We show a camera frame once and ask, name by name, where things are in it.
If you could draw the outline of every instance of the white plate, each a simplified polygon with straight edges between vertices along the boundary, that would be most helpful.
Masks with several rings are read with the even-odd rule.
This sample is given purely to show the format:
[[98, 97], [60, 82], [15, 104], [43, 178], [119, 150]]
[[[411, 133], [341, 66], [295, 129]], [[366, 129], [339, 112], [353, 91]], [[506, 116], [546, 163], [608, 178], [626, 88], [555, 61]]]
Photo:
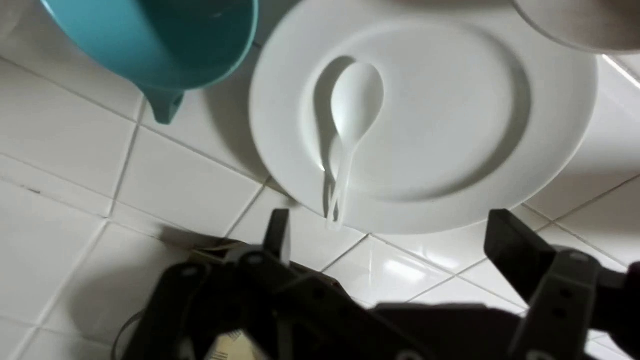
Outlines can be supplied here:
[[317, 213], [334, 136], [322, 84], [339, 56], [383, 79], [347, 190], [345, 224], [366, 231], [439, 231], [523, 201], [570, 160], [596, 97], [593, 58], [507, 1], [305, 0], [262, 51], [250, 116], [271, 175]]

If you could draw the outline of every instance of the blue bowl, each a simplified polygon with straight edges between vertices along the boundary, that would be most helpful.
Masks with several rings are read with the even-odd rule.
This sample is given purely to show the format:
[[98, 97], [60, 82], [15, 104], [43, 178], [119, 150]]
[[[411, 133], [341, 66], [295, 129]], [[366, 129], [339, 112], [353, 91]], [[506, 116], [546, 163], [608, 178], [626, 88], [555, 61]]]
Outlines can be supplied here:
[[133, 82], [160, 123], [184, 89], [220, 82], [245, 58], [258, 0], [42, 0], [66, 36]]

